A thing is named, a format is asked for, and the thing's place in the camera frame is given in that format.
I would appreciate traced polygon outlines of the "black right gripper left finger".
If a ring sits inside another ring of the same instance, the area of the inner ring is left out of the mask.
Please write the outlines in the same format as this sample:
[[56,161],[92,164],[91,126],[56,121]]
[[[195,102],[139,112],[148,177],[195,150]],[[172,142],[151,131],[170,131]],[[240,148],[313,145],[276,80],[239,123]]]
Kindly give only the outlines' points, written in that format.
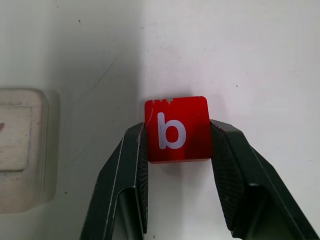
[[144,123],[128,128],[100,170],[81,240],[111,240],[117,213],[125,240],[143,240],[148,229],[148,147]]

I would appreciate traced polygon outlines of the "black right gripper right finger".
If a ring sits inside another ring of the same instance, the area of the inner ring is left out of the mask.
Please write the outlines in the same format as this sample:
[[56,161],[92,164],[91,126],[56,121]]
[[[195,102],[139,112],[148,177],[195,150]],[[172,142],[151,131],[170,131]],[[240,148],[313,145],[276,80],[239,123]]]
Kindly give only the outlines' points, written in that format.
[[227,229],[240,240],[317,240],[275,168],[231,124],[211,120],[214,181]]

